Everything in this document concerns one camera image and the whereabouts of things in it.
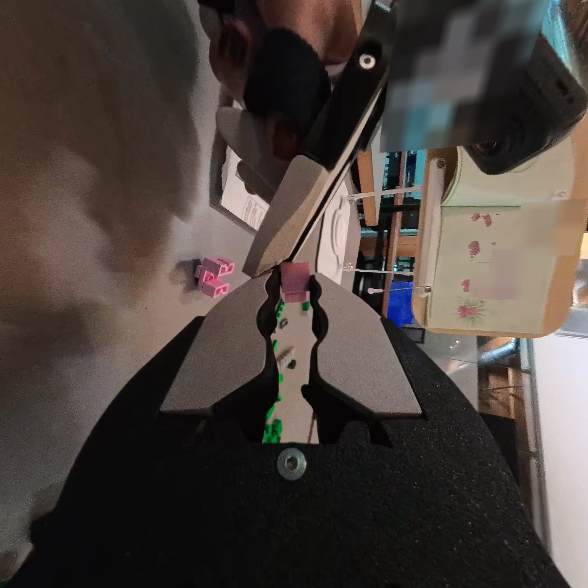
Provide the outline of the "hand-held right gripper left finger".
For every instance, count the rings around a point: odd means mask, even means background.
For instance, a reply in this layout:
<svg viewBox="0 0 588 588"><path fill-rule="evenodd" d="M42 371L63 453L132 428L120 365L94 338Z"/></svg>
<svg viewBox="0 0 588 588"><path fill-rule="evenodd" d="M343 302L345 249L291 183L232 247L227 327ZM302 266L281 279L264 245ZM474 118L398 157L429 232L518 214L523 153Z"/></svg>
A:
<svg viewBox="0 0 588 588"><path fill-rule="evenodd" d="M261 442L277 401L279 370L272 335L281 298L270 270L227 294L205 316L160 411L230 421Z"/></svg>

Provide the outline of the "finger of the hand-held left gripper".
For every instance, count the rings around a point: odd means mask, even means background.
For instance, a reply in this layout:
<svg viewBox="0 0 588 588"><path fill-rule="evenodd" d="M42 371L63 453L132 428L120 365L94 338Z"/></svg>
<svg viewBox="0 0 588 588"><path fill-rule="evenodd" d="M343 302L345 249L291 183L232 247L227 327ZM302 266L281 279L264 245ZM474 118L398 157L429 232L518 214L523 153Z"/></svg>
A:
<svg viewBox="0 0 588 588"><path fill-rule="evenodd" d="M283 262L296 261L300 251L322 219L327 205L331 203L335 193L342 183L342 170L329 172L323 170L305 195L300 206L295 210L289 221L287 237L297 237L288 248L287 255L281 258Z"/></svg>
<svg viewBox="0 0 588 588"><path fill-rule="evenodd" d="M331 191L331 172L298 155L290 163L243 265L257 277L294 260Z"/></svg>

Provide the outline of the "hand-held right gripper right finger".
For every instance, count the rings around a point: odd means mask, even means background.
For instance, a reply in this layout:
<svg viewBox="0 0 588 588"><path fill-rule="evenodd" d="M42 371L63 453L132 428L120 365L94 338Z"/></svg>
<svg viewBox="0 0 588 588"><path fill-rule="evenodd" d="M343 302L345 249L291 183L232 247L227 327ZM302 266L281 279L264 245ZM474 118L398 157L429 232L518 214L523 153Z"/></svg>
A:
<svg viewBox="0 0 588 588"><path fill-rule="evenodd" d="M371 443L390 444L383 422L421 418L423 410L383 318L321 273L309 287L316 342L302 395L313 408L319 443L335 444L349 423L361 422Z"/></svg>

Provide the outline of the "pink brick pig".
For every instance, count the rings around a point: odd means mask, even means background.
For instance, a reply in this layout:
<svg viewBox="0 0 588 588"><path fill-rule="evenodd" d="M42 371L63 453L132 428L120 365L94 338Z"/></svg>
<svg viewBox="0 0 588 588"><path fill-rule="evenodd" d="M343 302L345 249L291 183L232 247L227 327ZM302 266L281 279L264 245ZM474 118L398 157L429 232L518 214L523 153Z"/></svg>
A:
<svg viewBox="0 0 588 588"><path fill-rule="evenodd" d="M310 263L282 262L279 265L282 298L286 304L310 301Z"/></svg>

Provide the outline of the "pink studded brick piece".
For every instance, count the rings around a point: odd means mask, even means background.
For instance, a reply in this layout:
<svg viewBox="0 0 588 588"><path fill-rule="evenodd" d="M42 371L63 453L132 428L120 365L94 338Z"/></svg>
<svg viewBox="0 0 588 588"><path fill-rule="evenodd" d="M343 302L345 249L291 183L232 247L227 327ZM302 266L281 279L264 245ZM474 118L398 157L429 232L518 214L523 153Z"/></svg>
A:
<svg viewBox="0 0 588 588"><path fill-rule="evenodd" d="M223 256L206 257L195 264L196 289L210 298L227 294L229 283L225 278L233 273L235 264Z"/></svg>

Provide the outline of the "grey desk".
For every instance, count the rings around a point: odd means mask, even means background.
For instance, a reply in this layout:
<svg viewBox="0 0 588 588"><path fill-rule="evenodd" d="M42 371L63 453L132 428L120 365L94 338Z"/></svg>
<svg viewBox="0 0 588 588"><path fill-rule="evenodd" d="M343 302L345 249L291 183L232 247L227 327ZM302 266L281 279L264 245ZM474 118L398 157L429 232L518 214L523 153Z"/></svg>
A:
<svg viewBox="0 0 588 588"><path fill-rule="evenodd" d="M212 305L189 262L251 245L209 204L215 115L236 101L213 19L198 1L1 1L1 580L119 390Z"/></svg>

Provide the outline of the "person's left hand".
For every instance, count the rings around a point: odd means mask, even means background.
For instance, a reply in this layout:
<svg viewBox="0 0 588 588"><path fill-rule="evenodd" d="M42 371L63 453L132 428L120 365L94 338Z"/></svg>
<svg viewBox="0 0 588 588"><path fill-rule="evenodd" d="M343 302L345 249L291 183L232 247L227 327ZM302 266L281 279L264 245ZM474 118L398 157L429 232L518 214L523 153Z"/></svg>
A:
<svg viewBox="0 0 588 588"><path fill-rule="evenodd" d="M203 1L209 62L232 99L264 123L272 157L290 162L350 59L359 1Z"/></svg>

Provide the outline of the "white tray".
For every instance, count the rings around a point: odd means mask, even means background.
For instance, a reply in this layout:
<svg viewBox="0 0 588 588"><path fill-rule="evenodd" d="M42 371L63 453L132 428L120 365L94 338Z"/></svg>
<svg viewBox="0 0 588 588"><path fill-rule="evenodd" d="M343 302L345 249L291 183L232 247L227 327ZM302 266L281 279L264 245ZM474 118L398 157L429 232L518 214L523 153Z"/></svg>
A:
<svg viewBox="0 0 588 588"><path fill-rule="evenodd" d="M316 271L350 289L353 273L346 267L356 265L361 227L356 187L347 176L332 196L322 216Z"/></svg>

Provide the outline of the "white printed paper sheet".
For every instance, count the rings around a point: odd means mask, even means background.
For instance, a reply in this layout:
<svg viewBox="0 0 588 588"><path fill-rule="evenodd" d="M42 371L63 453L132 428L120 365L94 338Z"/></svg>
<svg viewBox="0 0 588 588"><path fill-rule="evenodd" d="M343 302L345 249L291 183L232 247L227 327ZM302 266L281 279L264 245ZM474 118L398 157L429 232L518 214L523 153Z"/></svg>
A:
<svg viewBox="0 0 588 588"><path fill-rule="evenodd" d="M269 204L248 191L239 174L241 159L219 134L210 151L209 204L248 233L257 233Z"/></svg>

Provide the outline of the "white stand rod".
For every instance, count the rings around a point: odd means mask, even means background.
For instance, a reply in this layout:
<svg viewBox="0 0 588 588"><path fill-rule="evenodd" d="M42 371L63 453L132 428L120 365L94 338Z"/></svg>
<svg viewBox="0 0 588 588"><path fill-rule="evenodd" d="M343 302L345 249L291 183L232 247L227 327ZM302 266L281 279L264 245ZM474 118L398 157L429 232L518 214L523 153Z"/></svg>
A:
<svg viewBox="0 0 588 588"><path fill-rule="evenodd" d="M396 194L408 194L408 193L412 193L412 192L422 192L423 190L423 186L422 185L418 185L418 186L413 186L413 187L398 187L395 189L390 189L390 190L378 190L375 192L366 192L366 193L361 193L361 194L354 194L354 195L347 195L346 199L349 202L354 202L354 201L358 201L358 200L363 200L366 198L376 198L376 197L384 197L384 196L390 196L390 195L396 195Z"/></svg>
<svg viewBox="0 0 588 588"><path fill-rule="evenodd" d="M406 276L406 277L414 277L413 271L403 270L403 271L393 271L393 270L374 270L374 269L362 269L362 268L355 268L350 263L345 264L342 267L342 272L347 273L374 273L374 274L381 274L381 275L393 275L393 276Z"/></svg>

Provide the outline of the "pile of green bricks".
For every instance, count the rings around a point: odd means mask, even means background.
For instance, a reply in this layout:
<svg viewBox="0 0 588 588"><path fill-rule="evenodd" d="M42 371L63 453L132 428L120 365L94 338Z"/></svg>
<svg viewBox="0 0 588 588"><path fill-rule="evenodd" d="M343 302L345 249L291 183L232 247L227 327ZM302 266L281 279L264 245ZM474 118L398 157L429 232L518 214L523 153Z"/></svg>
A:
<svg viewBox="0 0 588 588"><path fill-rule="evenodd" d="M278 388L275 403L270 407L265 417L264 431L262 443L277 444L281 442L281 435L283 431L283 424L280 418L275 417L275 410L277 405L282 401L282 384L283 374L278 371Z"/></svg>

